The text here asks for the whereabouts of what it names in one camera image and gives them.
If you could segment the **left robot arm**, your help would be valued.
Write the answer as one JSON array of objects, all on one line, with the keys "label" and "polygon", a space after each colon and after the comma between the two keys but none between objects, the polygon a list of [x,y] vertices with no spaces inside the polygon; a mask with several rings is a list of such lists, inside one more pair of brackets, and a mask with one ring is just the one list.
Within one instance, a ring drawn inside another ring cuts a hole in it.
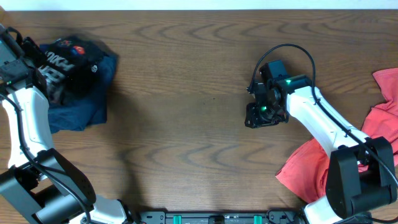
[{"label": "left robot arm", "polygon": [[12,144],[1,195],[29,223],[134,223],[122,201],[96,195],[84,173],[55,150],[45,78],[7,32],[1,34],[1,80]]}]

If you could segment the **black orange-patterned jersey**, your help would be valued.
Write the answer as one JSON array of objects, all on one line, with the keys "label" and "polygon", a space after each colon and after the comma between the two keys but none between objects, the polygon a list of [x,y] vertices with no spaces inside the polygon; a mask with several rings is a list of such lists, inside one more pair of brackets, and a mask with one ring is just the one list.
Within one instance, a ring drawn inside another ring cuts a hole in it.
[{"label": "black orange-patterned jersey", "polygon": [[62,82],[73,69],[86,64],[92,64],[92,71],[98,69],[98,64],[107,55],[99,46],[90,40],[70,35],[44,46],[46,61],[39,68],[47,81],[49,102],[62,105]]}]

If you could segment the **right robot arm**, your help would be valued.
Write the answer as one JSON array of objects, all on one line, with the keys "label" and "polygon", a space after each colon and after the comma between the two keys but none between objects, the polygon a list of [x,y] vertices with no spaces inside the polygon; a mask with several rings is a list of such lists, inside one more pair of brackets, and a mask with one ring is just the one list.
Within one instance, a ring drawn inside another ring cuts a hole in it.
[{"label": "right robot arm", "polygon": [[330,163],[326,194],[287,223],[375,222],[370,211],[397,201],[392,146],[384,137],[371,138],[347,122],[305,75],[280,72],[252,79],[247,91],[255,101],[246,107],[245,125],[262,128],[300,121],[320,143]]}]

